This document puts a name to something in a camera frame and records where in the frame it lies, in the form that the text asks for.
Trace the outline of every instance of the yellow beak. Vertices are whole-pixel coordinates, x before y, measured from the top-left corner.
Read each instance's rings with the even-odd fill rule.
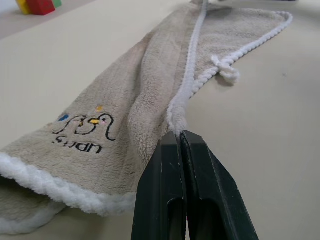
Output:
[[[100,122],[100,120],[98,120],[98,119],[91,119],[89,123],[98,124],[99,122]]]

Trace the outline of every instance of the towel edge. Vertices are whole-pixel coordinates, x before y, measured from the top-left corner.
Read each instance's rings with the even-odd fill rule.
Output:
[[[209,0],[202,1],[201,11],[194,26],[188,46],[182,84],[179,87],[177,94],[170,101],[166,111],[166,121],[169,129],[176,135],[179,135],[187,126],[185,118],[186,108],[193,88],[193,81],[195,79],[197,46],[200,38],[200,32],[207,16],[208,2]]]
[[[271,40],[278,34],[280,34],[283,30],[285,30],[293,21],[293,15],[286,11],[272,11],[272,13],[276,13],[281,15],[282,17],[287,18],[285,22],[268,32],[267,34],[263,35],[261,38],[259,38],[256,41],[253,41],[239,50],[229,54],[224,59],[221,60],[221,62],[226,63],[228,65],[234,64],[236,61],[238,61],[240,58],[247,55],[249,52],[253,51],[254,49],[260,47],[261,45],[265,44],[267,41]],[[191,97],[193,97],[211,78],[213,78],[215,75],[217,75],[219,72],[218,68],[216,66],[209,68],[205,71],[203,71],[202,74],[199,75],[198,79],[194,81],[193,89]]]
[[[47,171],[28,165],[4,152],[0,152],[0,175],[14,179],[20,186],[31,189],[37,194],[47,195],[55,202],[63,202],[88,214],[94,213],[105,217],[120,215],[135,208],[136,192],[124,195],[95,193],[62,178],[54,177]]]
[[[28,234],[49,223],[66,205],[51,201],[46,208],[38,210],[35,215],[22,221],[0,218],[0,234]]]

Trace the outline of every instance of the yellow block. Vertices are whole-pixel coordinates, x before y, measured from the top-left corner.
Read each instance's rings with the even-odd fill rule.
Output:
[[[31,14],[26,0],[15,0],[23,14]]]

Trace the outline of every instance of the black plastic jaw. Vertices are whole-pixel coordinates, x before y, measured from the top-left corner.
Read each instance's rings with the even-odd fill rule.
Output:
[[[187,198],[180,145],[166,134],[138,184],[131,240],[184,240]]]
[[[238,187],[202,137],[170,132],[138,185],[131,240],[259,240]]]

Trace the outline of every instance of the beige towel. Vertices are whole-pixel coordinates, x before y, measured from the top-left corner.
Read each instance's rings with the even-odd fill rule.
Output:
[[[101,216],[133,210],[158,139],[186,128],[188,99],[217,73],[235,83],[231,64],[291,20],[207,0],[175,11],[55,121],[1,150],[0,233],[31,232],[65,205]]]

